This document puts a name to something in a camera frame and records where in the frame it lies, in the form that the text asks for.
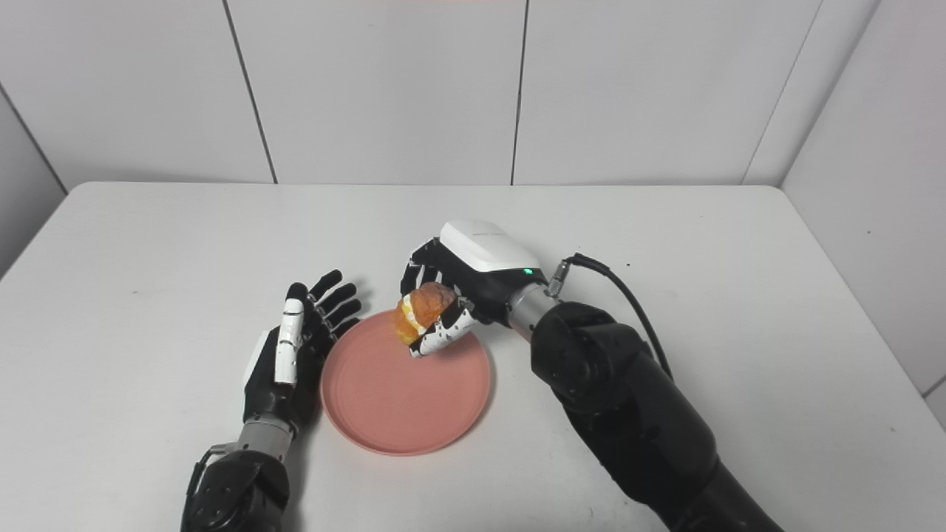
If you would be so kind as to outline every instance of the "white plastic casing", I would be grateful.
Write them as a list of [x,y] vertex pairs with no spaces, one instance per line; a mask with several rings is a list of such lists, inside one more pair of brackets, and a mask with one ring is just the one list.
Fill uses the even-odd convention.
[[298,299],[287,299],[283,321],[276,340],[276,361],[273,380],[283,384],[296,383],[296,352],[302,343],[304,307]]
[[440,230],[440,243],[477,272],[539,267],[533,254],[491,222],[447,222]]

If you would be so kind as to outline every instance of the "robotic hand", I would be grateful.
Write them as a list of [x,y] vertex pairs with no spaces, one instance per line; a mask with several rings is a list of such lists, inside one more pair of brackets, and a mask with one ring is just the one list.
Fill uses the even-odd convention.
[[[618,284],[660,364],[633,328],[558,299],[572,264]],[[720,461],[710,427],[674,385],[646,315],[602,263],[576,254],[547,281],[538,260],[497,226],[460,221],[413,253],[401,292],[438,277],[460,297],[412,345],[413,356],[449,344],[477,321],[513,328],[532,344],[533,372],[552,388],[575,432],[621,490],[668,528],[781,531]]]
[[[215,445],[194,468],[182,532],[278,532],[289,501],[283,460],[312,420],[325,357],[358,319],[355,285],[332,271],[307,290],[289,287],[282,323],[256,344],[244,392],[243,430],[235,443]],[[222,458],[206,466],[213,454]]]

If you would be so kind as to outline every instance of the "round plate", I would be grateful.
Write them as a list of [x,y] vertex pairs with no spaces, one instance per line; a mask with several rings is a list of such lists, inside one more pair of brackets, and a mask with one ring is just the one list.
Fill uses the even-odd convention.
[[462,436],[489,396],[489,358],[467,334],[414,359],[394,335],[394,310],[362,321],[332,348],[322,403],[332,424],[361,447],[397,456],[441,449]]

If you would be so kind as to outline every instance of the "cable connector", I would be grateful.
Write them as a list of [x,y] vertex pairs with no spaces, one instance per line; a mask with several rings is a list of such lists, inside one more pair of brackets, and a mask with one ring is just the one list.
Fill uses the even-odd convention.
[[604,275],[604,272],[609,272],[611,270],[610,268],[607,267],[607,264],[604,264],[597,258],[591,258],[587,255],[582,255],[580,253],[576,253],[572,255],[571,257],[565,258],[564,260],[569,264],[582,266],[582,267],[588,268],[589,270],[594,270],[595,272],[598,272],[599,274],[602,274],[602,275]]
[[558,294],[562,292],[562,287],[565,286],[565,277],[569,276],[570,269],[571,263],[567,260],[558,263],[558,266],[555,267],[555,273],[552,274],[552,279],[549,281],[549,286],[545,289],[545,294],[548,297],[558,297]]

